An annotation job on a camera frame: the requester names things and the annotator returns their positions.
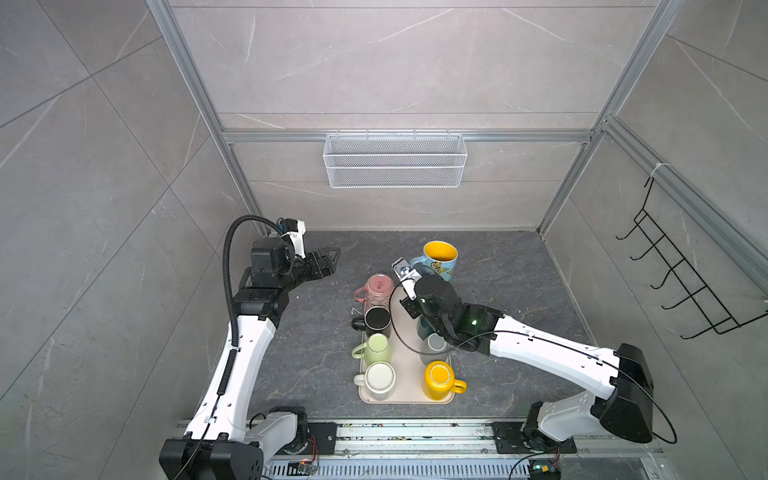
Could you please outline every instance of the pink mug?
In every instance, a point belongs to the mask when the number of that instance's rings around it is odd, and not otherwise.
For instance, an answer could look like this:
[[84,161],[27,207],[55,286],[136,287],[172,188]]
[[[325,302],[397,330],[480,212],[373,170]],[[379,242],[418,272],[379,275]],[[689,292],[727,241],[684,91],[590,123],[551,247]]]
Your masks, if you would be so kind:
[[355,292],[355,301],[365,303],[366,312],[373,306],[383,306],[389,310],[389,297],[395,290],[395,282],[383,273],[371,276],[364,286]]

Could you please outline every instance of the white mug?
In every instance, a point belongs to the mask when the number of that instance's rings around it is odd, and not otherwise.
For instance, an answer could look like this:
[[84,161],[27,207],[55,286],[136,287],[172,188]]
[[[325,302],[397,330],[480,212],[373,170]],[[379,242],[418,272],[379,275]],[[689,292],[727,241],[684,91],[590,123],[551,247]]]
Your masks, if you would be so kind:
[[395,369],[387,362],[376,362],[365,373],[355,375],[353,382],[366,386],[374,398],[384,400],[395,388]]
[[420,355],[422,363],[427,366],[435,360],[442,362],[448,362],[448,353],[445,352],[448,349],[448,343],[438,333],[433,333],[428,336],[422,342],[422,352],[432,353],[435,355]]

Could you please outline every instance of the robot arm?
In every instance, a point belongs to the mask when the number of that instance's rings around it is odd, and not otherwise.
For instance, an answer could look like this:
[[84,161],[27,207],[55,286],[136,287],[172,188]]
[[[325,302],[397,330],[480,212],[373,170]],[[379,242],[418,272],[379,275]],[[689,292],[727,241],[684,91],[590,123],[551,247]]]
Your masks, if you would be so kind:
[[573,435],[609,432],[648,443],[654,386],[643,353],[622,344],[618,350],[585,345],[527,326],[499,310],[463,303],[439,275],[417,272],[399,259],[392,265],[413,318],[421,315],[453,346],[528,363],[565,378],[585,392],[558,402],[531,406],[524,437],[545,450]]
[[[300,452],[307,442],[306,413],[297,407],[276,407],[254,428],[245,428],[256,377],[288,306],[288,293],[301,283],[333,274],[340,255],[333,247],[305,252],[302,221],[284,219],[277,226],[280,237],[253,244],[251,266],[232,299],[238,346],[222,352],[184,437],[163,445],[160,464],[169,479],[259,478],[264,460],[280,449]],[[296,254],[293,262],[287,242]],[[231,340],[232,324],[228,346]]]

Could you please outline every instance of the blue butterfly mug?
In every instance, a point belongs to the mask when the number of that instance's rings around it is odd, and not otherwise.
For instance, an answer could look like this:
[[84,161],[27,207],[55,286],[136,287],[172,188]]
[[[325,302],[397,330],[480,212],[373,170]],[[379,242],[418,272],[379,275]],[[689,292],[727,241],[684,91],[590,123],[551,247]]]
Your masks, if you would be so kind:
[[420,263],[439,274],[446,282],[450,282],[451,278],[453,278],[456,260],[458,260],[458,250],[456,250],[456,247],[448,242],[433,240],[424,246],[423,255],[412,258],[408,264],[413,268],[417,263]]

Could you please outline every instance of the wire basket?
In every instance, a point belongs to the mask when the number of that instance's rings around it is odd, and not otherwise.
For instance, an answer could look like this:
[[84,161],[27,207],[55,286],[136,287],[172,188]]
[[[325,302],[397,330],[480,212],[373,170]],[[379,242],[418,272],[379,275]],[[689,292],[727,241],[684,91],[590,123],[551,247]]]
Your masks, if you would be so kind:
[[331,134],[323,160],[332,188],[458,187],[460,134]]

